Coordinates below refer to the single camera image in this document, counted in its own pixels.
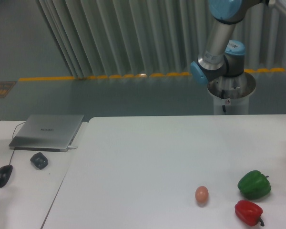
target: robotic arm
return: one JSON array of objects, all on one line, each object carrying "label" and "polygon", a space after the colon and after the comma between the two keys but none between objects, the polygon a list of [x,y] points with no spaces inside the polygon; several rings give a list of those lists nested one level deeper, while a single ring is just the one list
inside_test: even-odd
[{"label": "robotic arm", "polygon": [[[198,83],[208,84],[209,92],[221,100],[229,99],[231,102],[249,96],[255,90],[255,79],[244,72],[245,46],[230,38],[247,10],[259,3],[277,8],[286,15],[286,0],[209,0],[210,11],[216,21],[204,52],[191,63],[191,72]],[[221,114],[226,114],[224,105]]]}]

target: computer mouse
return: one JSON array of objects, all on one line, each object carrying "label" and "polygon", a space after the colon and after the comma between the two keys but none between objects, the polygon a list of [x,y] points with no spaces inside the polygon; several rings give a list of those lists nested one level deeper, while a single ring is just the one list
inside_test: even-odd
[{"label": "computer mouse", "polygon": [[4,187],[9,181],[11,172],[13,171],[13,166],[2,166],[0,168],[0,187]]}]

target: laptop lid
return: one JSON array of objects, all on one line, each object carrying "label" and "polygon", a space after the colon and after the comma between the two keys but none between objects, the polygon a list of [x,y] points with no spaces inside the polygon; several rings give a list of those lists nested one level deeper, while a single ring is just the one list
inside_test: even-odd
[{"label": "laptop lid", "polygon": [[11,149],[68,151],[83,115],[33,114],[10,143]]}]

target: egg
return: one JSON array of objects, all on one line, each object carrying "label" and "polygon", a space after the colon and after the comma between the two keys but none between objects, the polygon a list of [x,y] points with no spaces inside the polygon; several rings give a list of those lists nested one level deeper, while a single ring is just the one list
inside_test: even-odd
[{"label": "egg", "polygon": [[195,192],[195,198],[198,204],[204,204],[208,201],[209,191],[205,186],[200,186]]}]

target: white tabletop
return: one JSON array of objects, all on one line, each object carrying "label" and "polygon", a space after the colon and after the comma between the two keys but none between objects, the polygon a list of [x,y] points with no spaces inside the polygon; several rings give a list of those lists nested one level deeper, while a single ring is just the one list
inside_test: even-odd
[{"label": "white tabletop", "polygon": [[[13,152],[9,143],[20,123],[0,121],[0,167],[9,164]],[[79,144],[86,126],[87,123],[82,124],[73,145]],[[75,152],[43,152],[49,164],[38,170],[30,162],[37,151],[15,150],[12,175],[6,186],[0,188],[0,229],[41,228]]]},{"label": "white tabletop", "polygon": [[44,229],[246,229],[235,204],[251,170],[272,185],[255,201],[265,228],[286,228],[286,115],[93,118]]}]

